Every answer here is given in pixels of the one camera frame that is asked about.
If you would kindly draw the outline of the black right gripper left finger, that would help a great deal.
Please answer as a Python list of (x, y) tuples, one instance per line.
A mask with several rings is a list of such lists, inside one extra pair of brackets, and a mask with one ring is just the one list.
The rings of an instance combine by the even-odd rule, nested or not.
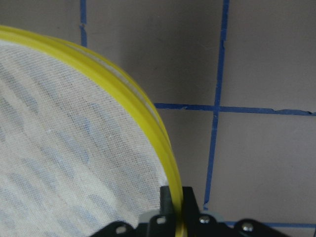
[(164, 219), (164, 224), (175, 224), (176, 215), (168, 186), (160, 187), (159, 216)]

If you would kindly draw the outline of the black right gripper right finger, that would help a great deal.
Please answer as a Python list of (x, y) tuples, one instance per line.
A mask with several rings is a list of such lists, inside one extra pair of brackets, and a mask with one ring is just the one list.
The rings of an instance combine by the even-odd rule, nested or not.
[(182, 187), (183, 190), (183, 218), (185, 222), (195, 222), (200, 210), (192, 187)]

